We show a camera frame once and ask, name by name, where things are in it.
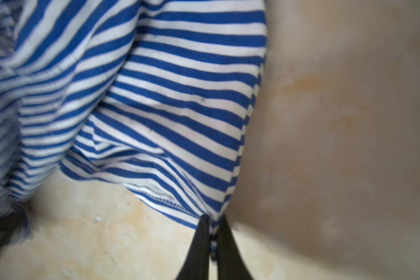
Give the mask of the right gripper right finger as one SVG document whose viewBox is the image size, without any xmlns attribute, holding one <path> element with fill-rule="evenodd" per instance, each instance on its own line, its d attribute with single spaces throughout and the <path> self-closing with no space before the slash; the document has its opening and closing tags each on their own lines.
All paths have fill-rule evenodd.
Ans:
<svg viewBox="0 0 420 280">
<path fill-rule="evenodd" d="M 216 260 L 219 280 L 253 280 L 232 234 L 226 215 L 222 217 L 217 235 Z"/>
</svg>

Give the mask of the striped tank top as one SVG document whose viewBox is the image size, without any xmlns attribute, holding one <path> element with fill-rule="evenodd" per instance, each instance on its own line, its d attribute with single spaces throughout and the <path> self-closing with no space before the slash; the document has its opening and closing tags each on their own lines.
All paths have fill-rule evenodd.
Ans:
<svg viewBox="0 0 420 280">
<path fill-rule="evenodd" d="M 0 217 L 55 169 L 219 227 L 267 45 L 264 1 L 0 1 Z"/>
</svg>

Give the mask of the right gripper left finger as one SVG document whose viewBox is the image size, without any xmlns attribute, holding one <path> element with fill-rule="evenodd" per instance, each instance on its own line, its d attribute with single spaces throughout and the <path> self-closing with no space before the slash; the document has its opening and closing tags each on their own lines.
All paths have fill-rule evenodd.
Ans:
<svg viewBox="0 0 420 280">
<path fill-rule="evenodd" d="M 210 217 L 199 217 L 198 225 L 176 280 L 208 280 L 210 264 Z"/>
</svg>

